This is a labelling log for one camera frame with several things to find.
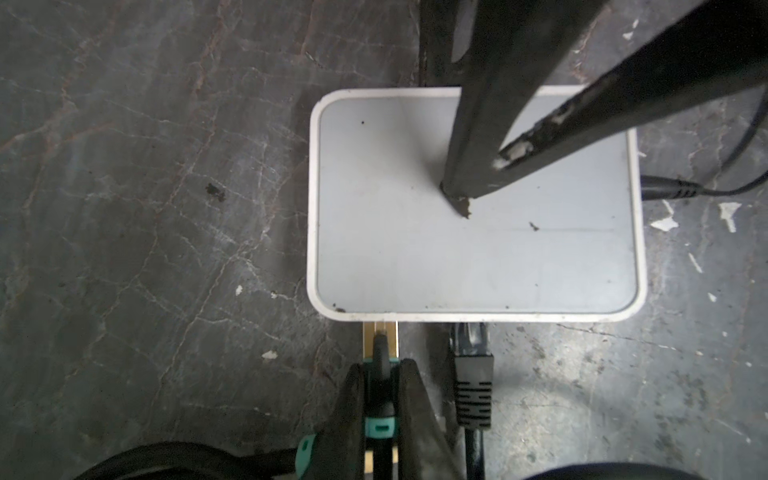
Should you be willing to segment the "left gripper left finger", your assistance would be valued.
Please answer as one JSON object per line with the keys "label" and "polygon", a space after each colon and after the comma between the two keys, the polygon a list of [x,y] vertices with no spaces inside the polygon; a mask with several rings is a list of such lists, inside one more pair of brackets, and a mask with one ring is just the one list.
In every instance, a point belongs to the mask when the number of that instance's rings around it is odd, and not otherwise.
{"label": "left gripper left finger", "polygon": [[365,476],[365,376],[353,364],[334,409],[315,440],[309,479],[363,479]]}

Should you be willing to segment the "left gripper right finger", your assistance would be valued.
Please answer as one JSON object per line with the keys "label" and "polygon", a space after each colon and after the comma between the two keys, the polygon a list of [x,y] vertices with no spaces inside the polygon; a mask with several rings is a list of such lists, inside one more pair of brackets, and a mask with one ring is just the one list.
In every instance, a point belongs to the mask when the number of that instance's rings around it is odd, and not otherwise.
{"label": "left gripper right finger", "polygon": [[397,402],[398,478],[461,479],[418,365],[412,359],[400,361]]}

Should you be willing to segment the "white network switch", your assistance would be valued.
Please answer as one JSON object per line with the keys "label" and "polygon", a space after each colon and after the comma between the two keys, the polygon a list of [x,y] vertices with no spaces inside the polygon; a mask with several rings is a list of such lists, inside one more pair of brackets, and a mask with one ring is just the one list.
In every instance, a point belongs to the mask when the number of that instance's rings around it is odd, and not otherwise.
{"label": "white network switch", "polygon": [[456,88],[348,89],[310,120],[307,294],[337,321],[616,322],[648,290],[637,135],[460,216],[439,189]]}

